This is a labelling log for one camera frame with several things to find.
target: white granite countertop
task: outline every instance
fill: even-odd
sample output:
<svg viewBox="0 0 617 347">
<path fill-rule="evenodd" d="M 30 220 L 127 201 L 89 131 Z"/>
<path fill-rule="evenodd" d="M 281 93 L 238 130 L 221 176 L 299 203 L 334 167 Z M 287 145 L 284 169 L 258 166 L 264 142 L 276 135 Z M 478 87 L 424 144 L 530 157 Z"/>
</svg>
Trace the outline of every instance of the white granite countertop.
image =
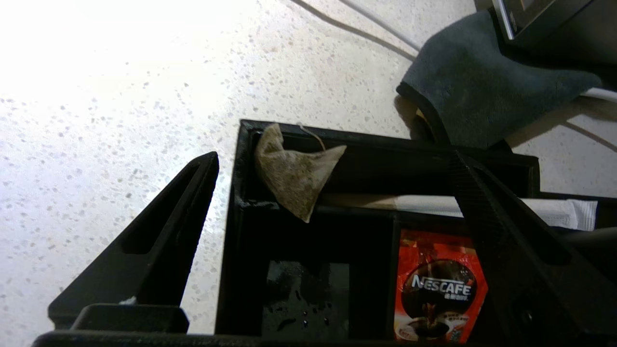
<svg viewBox="0 0 617 347">
<path fill-rule="evenodd" d="M 416 54 L 340 2 L 308 3 Z M 363 3 L 419 43 L 474 12 L 472 0 Z M 12 1 L 1 17 L 2 346 L 51 330 L 48 304 L 188 161 L 217 151 L 182 302 L 189 331 L 212 333 L 239 119 L 409 137 L 393 100 L 410 61 L 292 0 Z M 566 111 L 616 143 L 612 106 Z M 615 152 L 561 125 L 542 133 L 559 122 L 512 140 L 540 157 L 543 190 L 617 196 Z"/>
</svg>

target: white cable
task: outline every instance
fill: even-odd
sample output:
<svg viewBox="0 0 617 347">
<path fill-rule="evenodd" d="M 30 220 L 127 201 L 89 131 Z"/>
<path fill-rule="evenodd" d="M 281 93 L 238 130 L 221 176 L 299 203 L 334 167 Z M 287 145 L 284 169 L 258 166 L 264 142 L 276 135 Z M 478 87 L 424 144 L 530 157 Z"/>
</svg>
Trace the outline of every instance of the white cable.
<svg viewBox="0 0 617 347">
<path fill-rule="evenodd" d="M 617 93 L 615 93 L 614 91 L 606 90 L 606 89 L 591 88 L 585 93 L 581 93 L 581 96 L 587 96 L 588 98 L 602 99 L 602 100 L 614 102 L 617 104 Z"/>
<path fill-rule="evenodd" d="M 387 32 L 389 32 L 390 34 L 396 36 L 399 40 L 403 41 L 404 43 L 407 43 L 411 48 L 415 49 L 418 52 L 420 51 L 421 46 L 419 44 L 413 42 L 405 34 L 401 33 L 397 29 L 391 27 L 388 23 L 386 23 L 386 21 L 384 19 L 382 19 L 377 14 L 375 14 L 373 11 L 367 9 L 366 7 L 362 7 L 361 5 L 356 4 L 355 2 L 353 2 L 351 0 L 340 0 L 340 1 L 343 4 L 351 7 L 354 10 L 356 10 L 358 13 L 362 14 L 364 17 L 372 20 L 375 24 L 377 24 L 380 27 L 386 29 Z"/>
</svg>

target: black plastic organizer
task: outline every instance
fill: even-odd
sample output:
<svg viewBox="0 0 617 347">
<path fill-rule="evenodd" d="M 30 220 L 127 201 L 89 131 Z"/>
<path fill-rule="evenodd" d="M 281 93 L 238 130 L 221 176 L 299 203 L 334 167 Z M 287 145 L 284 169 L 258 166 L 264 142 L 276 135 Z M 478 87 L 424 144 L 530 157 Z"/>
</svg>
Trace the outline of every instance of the black plastic organizer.
<svg viewBox="0 0 617 347">
<path fill-rule="evenodd" d="M 215 335 L 186 335 L 188 320 L 179 308 L 218 175 L 218 157 L 212 152 L 191 161 L 50 304 L 56 330 L 34 345 L 399 345 L 393 342 L 393 312 L 401 228 L 468 235 L 465 221 L 318 201 L 305 224 L 279 207 L 255 172 L 254 148 L 269 124 L 241 121 Z M 597 227 L 612 226 L 617 218 L 617 199 L 541 193 L 535 157 L 310 130 L 327 148 L 347 145 L 323 193 L 456 195 L 449 184 L 456 155 L 479 163 L 519 198 L 597 199 Z M 297 125 L 281 124 L 281 131 L 286 149 L 321 150 Z M 612 249 L 589 248 L 585 257 L 596 257 L 593 263 L 603 266 L 606 277 L 617 265 Z M 336 278 L 324 275 L 325 269 Z M 273 283 L 272 271 L 289 272 L 291 280 Z M 297 286 L 292 279 L 298 271 L 314 280 Z M 118 304 L 127 299 L 137 304 Z M 493 304 L 489 289 L 468 346 L 508 344 Z"/>
</svg>

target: gray microfiber cloth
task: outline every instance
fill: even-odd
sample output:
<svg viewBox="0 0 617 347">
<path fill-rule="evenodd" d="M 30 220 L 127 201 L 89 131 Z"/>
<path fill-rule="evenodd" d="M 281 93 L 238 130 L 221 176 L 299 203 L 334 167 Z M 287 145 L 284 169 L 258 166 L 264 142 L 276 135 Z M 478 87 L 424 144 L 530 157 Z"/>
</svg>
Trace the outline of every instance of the gray microfiber cloth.
<svg viewBox="0 0 617 347">
<path fill-rule="evenodd" d="M 499 30 L 488 10 L 450 25 L 426 42 L 397 88 L 438 143 L 488 148 L 602 85 L 590 72 L 540 66 L 506 47 Z"/>
<path fill-rule="evenodd" d="M 259 177 L 278 203 L 305 223 L 309 222 L 321 189 L 347 149 L 347 146 L 325 149 L 321 139 L 312 135 L 321 143 L 322 152 L 285 150 L 281 127 L 274 123 L 263 131 L 255 149 Z"/>
</svg>

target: gray towel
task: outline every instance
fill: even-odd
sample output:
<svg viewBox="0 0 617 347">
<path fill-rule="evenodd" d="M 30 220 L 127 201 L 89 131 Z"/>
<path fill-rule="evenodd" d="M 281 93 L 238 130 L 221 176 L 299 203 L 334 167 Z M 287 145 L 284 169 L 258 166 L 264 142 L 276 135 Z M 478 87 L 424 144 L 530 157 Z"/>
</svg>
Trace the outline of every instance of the gray towel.
<svg viewBox="0 0 617 347">
<path fill-rule="evenodd" d="M 397 88 L 422 111 L 437 142 L 488 148 L 602 85 L 593 73 L 549 69 L 505 47 L 494 21 L 484 10 L 435 34 Z"/>
</svg>

